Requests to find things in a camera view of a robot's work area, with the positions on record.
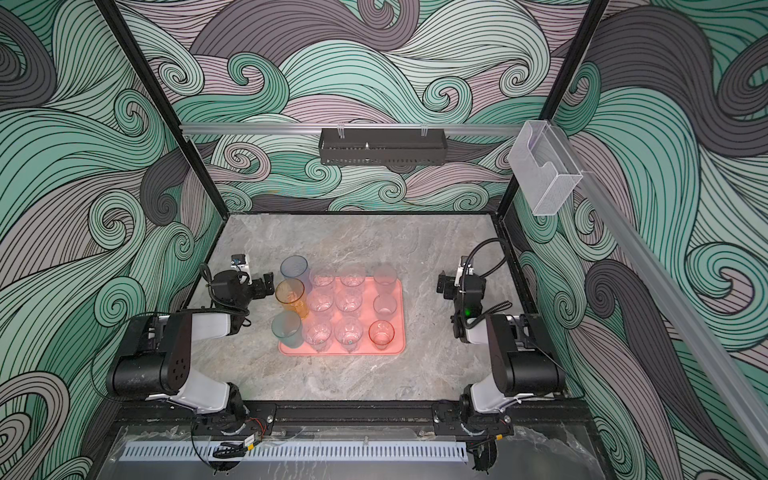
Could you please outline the orange translucent cup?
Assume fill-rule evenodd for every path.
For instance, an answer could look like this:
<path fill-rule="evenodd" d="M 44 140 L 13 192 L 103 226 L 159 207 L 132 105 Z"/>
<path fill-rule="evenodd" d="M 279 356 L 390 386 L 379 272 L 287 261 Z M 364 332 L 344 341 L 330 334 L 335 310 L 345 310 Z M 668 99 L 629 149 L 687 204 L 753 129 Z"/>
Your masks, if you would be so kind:
<path fill-rule="evenodd" d="M 275 287 L 275 298 L 285 310 L 297 313 L 301 319 L 308 317 L 306 288 L 301 280 L 287 278 L 281 281 Z"/>

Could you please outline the blue translucent cup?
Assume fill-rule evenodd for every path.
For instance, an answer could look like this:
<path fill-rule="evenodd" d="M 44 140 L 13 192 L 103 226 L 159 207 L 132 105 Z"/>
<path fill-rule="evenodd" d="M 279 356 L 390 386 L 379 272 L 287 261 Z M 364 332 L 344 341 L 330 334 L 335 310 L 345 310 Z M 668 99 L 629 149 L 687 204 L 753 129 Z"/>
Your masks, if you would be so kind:
<path fill-rule="evenodd" d="M 285 279 L 297 279 L 304 285 L 310 284 L 310 267 L 308 260 L 302 255 L 291 255 L 280 265 L 280 273 Z"/>

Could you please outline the green translucent cup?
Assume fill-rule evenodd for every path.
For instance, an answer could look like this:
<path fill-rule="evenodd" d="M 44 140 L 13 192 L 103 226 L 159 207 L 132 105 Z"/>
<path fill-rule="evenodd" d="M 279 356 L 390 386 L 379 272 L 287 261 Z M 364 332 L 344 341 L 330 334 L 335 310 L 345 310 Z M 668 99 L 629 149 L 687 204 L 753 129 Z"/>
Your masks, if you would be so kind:
<path fill-rule="evenodd" d="M 304 343 L 302 319 L 298 313 L 285 310 L 276 315 L 271 322 L 271 331 L 285 347 L 296 349 Z"/>

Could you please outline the grey translucent cup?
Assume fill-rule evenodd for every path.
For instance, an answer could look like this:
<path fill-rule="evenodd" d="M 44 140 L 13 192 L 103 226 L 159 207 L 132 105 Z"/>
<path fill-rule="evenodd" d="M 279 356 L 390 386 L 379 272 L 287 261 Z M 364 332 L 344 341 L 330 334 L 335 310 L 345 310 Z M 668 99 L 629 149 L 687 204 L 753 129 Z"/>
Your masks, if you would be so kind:
<path fill-rule="evenodd" d="M 373 310 L 379 320 L 391 320 L 398 312 L 398 302 L 391 294 L 379 294 L 373 301 Z"/>

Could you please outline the pink plastic tray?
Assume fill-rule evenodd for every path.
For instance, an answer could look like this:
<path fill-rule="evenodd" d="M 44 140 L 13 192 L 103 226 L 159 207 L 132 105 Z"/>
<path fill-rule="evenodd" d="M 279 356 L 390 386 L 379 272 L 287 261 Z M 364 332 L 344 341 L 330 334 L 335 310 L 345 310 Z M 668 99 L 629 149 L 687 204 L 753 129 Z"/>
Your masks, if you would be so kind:
<path fill-rule="evenodd" d="M 337 279 L 335 281 L 335 285 L 332 288 L 328 288 L 327 290 L 330 290 L 334 293 L 334 299 L 335 299 L 336 292 L 343 288 L 346 288 L 346 287 L 344 287 L 341 284 L 340 280 Z M 305 342 L 296 349 L 287 348 L 279 342 L 278 351 L 285 356 L 293 356 L 293 357 L 373 356 L 373 355 L 397 356 L 400 353 L 402 353 L 405 350 L 406 340 L 407 340 L 406 329 L 405 329 L 405 309 L 404 309 L 402 282 L 398 280 L 395 290 L 391 293 L 391 295 L 393 295 L 398 302 L 398 312 L 395 314 L 395 316 L 391 320 L 389 320 L 389 322 L 394 326 L 395 336 L 394 336 L 394 340 L 386 350 L 379 350 L 375 348 L 372 342 L 370 341 L 369 335 L 368 335 L 368 330 L 370 325 L 373 322 L 379 320 L 376 318 L 373 310 L 373 301 L 379 295 L 379 293 L 376 291 L 376 288 L 375 288 L 374 278 L 372 277 L 366 278 L 364 287 L 358 290 L 360 290 L 363 294 L 363 305 L 361 307 L 361 311 L 358 316 L 342 315 L 341 312 L 336 308 L 336 305 L 334 302 L 334 307 L 335 307 L 334 314 L 332 318 L 329 320 L 333 326 L 333 340 L 332 340 L 331 346 L 326 351 L 321 353 L 315 352 Z M 336 341 L 335 335 L 334 335 L 334 327 L 336 326 L 337 322 L 341 320 L 344 316 L 351 316 L 351 317 L 358 318 L 364 328 L 364 333 L 360 341 L 360 346 L 357 351 L 352 353 L 347 353 L 342 348 L 342 346 Z M 304 325 L 304 323 L 308 319 L 319 319 L 319 318 L 313 316 L 309 310 L 309 315 L 307 318 L 302 319 L 302 324 Z"/>

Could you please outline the clear faceted glass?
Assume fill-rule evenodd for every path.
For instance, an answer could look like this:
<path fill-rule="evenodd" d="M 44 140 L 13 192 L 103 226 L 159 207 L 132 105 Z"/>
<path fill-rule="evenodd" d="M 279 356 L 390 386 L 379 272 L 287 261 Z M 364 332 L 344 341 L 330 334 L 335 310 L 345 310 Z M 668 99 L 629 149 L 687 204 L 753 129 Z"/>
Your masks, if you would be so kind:
<path fill-rule="evenodd" d="M 334 314 L 334 293 L 327 289 L 313 289 L 307 297 L 310 313 L 319 318 L 330 320 Z"/>

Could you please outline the pink translucent cup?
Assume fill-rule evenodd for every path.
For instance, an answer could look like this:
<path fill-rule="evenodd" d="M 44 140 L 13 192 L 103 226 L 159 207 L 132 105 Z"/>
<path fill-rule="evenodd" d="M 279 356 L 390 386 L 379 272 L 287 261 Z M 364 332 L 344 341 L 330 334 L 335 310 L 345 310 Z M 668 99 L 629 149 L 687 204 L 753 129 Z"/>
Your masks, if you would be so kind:
<path fill-rule="evenodd" d="M 386 350 L 394 340 L 394 326 L 387 320 L 373 322 L 368 330 L 369 339 L 375 348 Z"/>

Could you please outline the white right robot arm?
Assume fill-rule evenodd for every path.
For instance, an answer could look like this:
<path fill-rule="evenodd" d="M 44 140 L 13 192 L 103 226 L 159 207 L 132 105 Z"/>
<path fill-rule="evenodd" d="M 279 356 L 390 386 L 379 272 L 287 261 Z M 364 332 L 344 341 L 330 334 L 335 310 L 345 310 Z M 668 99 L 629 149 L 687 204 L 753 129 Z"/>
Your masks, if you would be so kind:
<path fill-rule="evenodd" d="M 453 335 L 465 344 L 488 348 L 490 373 L 465 387 L 456 409 L 435 411 L 434 421 L 456 425 L 471 437 L 496 437 L 496 424 L 507 425 L 507 410 L 526 402 L 553 400 L 566 386 L 566 372 L 539 345 L 526 314 L 513 315 L 513 303 L 482 305 L 488 277 L 511 256 L 509 242 L 495 237 L 481 241 L 463 256 L 451 275 L 437 277 L 436 292 L 453 305 Z"/>

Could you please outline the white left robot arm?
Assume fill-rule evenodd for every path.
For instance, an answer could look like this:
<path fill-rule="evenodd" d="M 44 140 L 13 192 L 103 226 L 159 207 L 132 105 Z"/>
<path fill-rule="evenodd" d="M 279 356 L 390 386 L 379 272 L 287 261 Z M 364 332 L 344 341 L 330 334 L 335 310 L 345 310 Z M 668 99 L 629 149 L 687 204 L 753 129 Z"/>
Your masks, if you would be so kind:
<path fill-rule="evenodd" d="M 106 375 L 107 393 L 122 401 L 164 401 L 191 411 L 198 422 L 225 436 L 241 433 L 250 419 L 239 387 L 214 380 L 192 366 L 195 342 L 223 339 L 250 325 L 250 304 L 275 293 L 275 276 L 254 277 L 247 256 L 212 273 L 199 265 L 210 305 L 130 318 Z"/>

